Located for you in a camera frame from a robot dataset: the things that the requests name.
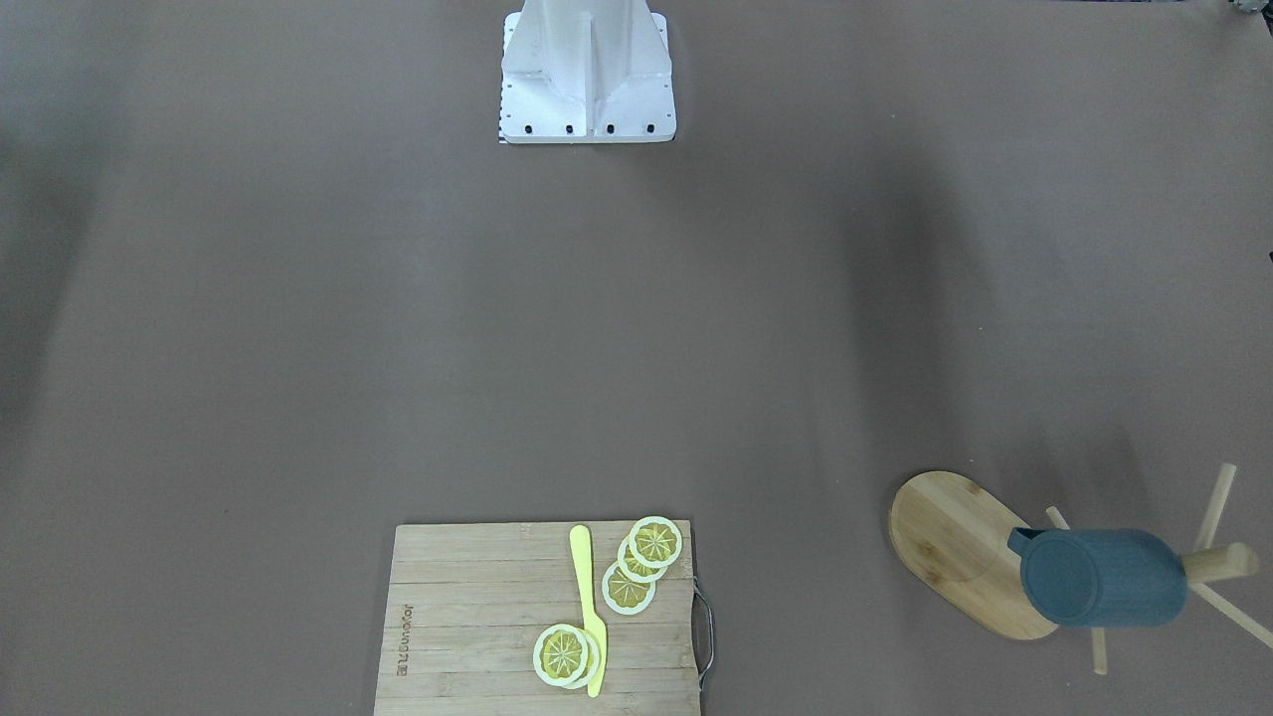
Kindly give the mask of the dark blue ribbed mug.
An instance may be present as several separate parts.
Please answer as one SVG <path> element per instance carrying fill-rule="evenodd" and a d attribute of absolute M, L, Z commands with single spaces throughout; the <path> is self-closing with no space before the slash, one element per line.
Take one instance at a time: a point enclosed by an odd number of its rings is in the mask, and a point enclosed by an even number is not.
<path fill-rule="evenodd" d="M 1057 626 L 1167 626 L 1189 598 L 1183 558 L 1151 533 L 1015 527 L 1006 548 L 1029 603 Z"/>

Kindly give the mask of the wooden mug rack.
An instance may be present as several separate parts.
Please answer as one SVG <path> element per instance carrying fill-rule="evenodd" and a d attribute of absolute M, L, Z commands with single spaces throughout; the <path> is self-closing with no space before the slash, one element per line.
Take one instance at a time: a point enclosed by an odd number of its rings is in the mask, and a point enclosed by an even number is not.
<path fill-rule="evenodd" d="M 1189 598 L 1200 598 L 1262 643 L 1270 629 L 1223 598 L 1214 584 L 1245 578 L 1260 568 L 1258 553 L 1246 544 L 1214 543 L 1237 468 L 1225 462 L 1206 503 L 1192 550 L 1178 553 L 1189 584 Z M 1041 640 L 1059 628 L 1029 603 L 1018 578 L 1018 557 L 1006 548 L 1015 527 L 1073 529 L 1059 508 L 1046 507 L 1046 527 L 1031 527 L 969 476 L 953 471 L 923 471 L 896 490 L 887 515 L 889 538 L 897 558 L 923 584 L 970 618 L 1006 640 Z M 1087 629 L 1092 669 L 1109 671 L 1108 631 Z"/>

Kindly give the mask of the lemon slice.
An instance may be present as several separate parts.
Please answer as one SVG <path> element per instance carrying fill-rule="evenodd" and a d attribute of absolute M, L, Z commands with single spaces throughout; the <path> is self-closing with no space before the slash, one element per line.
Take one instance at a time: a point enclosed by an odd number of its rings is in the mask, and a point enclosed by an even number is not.
<path fill-rule="evenodd" d="M 668 567 L 651 567 L 636 559 L 636 553 L 631 550 L 631 539 L 625 538 L 617 549 L 617 571 L 625 578 L 636 584 L 653 584 L 665 576 Z"/>
<path fill-rule="evenodd" d="M 600 647 L 600 643 L 594 640 L 594 634 L 591 634 L 589 631 L 579 629 L 579 633 L 583 636 L 583 643 L 586 645 L 586 670 L 580 671 L 580 675 L 575 680 L 565 685 L 565 689 L 568 691 L 586 688 L 597 671 L 600 671 L 602 657 L 602 648 Z"/>
<path fill-rule="evenodd" d="M 602 576 L 602 599 L 615 615 L 640 615 L 651 606 L 654 595 L 656 581 L 636 581 L 617 562 L 611 563 Z"/>
<path fill-rule="evenodd" d="M 565 689 L 586 670 L 586 645 L 579 629 L 558 623 L 538 634 L 532 648 L 532 666 L 545 684 Z"/>
<path fill-rule="evenodd" d="M 633 525 L 628 535 L 633 559 L 649 569 L 667 568 L 684 549 L 684 535 L 671 519 L 651 515 Z"/>

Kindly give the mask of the yellow plastic knife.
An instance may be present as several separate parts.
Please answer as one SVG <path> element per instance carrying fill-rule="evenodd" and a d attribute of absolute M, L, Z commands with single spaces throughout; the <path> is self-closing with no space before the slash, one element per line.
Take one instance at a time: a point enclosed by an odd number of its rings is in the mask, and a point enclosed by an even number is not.
<path fill-rule="evenodd" d="M 587 634 L 600 645 L 597 651 L 597 670 L 587 683 L 587 696 L 597 698 L 601 694 L 606 669 L 608 669 L 608 626 L 600 617 L 596 606 L 597 580 L 592 533 L 586 524 L 577 524 L 569 531 L 569 547 L 579 592 L 580 613 Z"/>

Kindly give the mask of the bamboo cutting board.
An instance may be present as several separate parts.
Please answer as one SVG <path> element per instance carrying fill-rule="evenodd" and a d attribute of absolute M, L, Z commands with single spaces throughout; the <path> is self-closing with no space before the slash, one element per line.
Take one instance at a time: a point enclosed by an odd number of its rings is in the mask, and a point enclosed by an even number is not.
<path fill-rule="evenodd" d="M 586 629 L 572 522 L 405 524 L 395 530 L 377 715 L 699 715 L 710 612 L 694 533 L 636 615 L 605 603 L 631 519 L 591 521 L 593 608 L 608 629 L 600 689 L 545 682 L 532 662 L 552 626 Z"/>

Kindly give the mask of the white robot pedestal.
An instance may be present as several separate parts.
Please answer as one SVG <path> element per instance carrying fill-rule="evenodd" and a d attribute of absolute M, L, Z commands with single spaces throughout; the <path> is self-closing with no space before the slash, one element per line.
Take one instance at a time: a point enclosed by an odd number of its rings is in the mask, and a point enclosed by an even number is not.
<path fill-rule="evenodd" d="M 670 25 L 645 1 L 526 1 L 505 15 L 496 138 L 639 144 L 677 134 Z"/>

